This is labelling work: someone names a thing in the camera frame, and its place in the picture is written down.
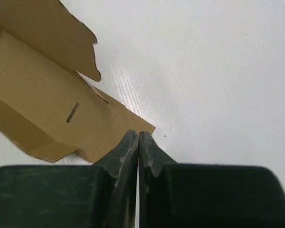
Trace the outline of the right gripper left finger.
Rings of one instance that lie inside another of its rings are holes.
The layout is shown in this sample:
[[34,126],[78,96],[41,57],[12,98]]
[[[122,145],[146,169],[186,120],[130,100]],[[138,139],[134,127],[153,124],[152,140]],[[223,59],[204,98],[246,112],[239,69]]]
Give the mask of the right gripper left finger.
[[138,135],[92,165],[0,167],[0,228],[133,228]]

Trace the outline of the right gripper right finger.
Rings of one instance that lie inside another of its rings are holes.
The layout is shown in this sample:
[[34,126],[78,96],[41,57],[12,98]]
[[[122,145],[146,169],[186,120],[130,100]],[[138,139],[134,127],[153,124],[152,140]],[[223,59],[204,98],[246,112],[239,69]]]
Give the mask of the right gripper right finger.
[[258,166],[184,164],[141,132],[139,226],[142,228],[285,228],[285,193]]

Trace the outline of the cardboard box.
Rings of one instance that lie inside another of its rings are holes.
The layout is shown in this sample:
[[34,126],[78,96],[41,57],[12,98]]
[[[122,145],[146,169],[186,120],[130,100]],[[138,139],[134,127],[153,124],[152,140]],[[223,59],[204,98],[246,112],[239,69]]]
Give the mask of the cardboard box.
[[96,162],[155,127],[106,93],[93,32],[58,0],[0,0],[0,132],[26,154]]

